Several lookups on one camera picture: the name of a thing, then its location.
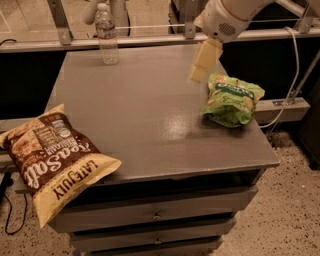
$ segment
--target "white cord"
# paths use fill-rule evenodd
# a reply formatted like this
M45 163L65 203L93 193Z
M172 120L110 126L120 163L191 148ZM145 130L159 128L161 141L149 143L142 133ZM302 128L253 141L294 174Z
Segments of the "white cord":
M291 87L290 87L290 89L289 89L289 91L288 91L287 97L286 97L286 99L285 99L284 102L283 102L283 105L282 105L282 108L281 108L279 114L275 117L275 119L273 119L272 122L270 122L269 124L266 124L266 125L259 126L260 128L267 128L267 127L273 125L275 122L278 121L278 119L279 119L280 116L282 115L283 110L284 110L285 107L286 107L286 104L288 103L288 99L289 99L289 97L290 97L290 95L291 95L291 92L292 92L292 90L293 90L293 87L294 87L294 85L295 85L295 83L296 83L296 81L297 81L297 78L298 78L298 75L299 75L299 72L300 72L300 64L299 64L300 61L299 61L299 52L298 52L298 47L297 47L296 36L294 35L294 33L293 33L293 31L292 31L291 28L285 27L284 29L287 30L287 31L288 31L289 33L291 33L291 35L292 35L293 45L294 45L294 51L295 51L295 55L296 55L296 64L297 64L296 75L295 75L295 77L294 77L294 79L293 79L293 82L292 82Z

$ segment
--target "gray table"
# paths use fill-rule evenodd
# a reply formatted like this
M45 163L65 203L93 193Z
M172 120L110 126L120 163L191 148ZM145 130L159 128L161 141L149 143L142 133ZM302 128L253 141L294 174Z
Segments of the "gray table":
M257 192L263 171L279 165L256 121L227 129L200 115L207 86L187 83L195 49L120 49L116 66L103 65L99 51L66 55L48 108L64 103L71 124L123 162L50 224L71 233L80 251L179 255L215 249L235 212ZM109 200L110 191L119 197ZM191 232L197 228L201 235Z

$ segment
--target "plastic bag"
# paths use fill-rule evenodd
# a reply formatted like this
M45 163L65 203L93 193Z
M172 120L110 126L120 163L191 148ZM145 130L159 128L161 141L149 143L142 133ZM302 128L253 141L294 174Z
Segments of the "plastic bag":
M88 186L121 165L72 128L63 105L0 134L0 147L8 150L20 171L41 228Z
M256 104L264 90L256 84L213 72L208 79L209 99L201 114L211 121L233 128L254 118Z

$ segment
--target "plastic bottle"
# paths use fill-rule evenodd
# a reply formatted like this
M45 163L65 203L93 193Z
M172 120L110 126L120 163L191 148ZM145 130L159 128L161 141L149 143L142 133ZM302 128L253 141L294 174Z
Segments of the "plastic bottle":
M98 4L95 25L103 62L107 65L119 62L119 49L114 19L105 3Z

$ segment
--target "green snack bag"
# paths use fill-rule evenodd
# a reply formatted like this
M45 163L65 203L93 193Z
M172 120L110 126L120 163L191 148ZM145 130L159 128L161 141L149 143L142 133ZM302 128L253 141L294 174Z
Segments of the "green snack bag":
M228 128L249 123L258 100L264 96L258 85L219 72L210 75L208 86L209 99L201 114Z

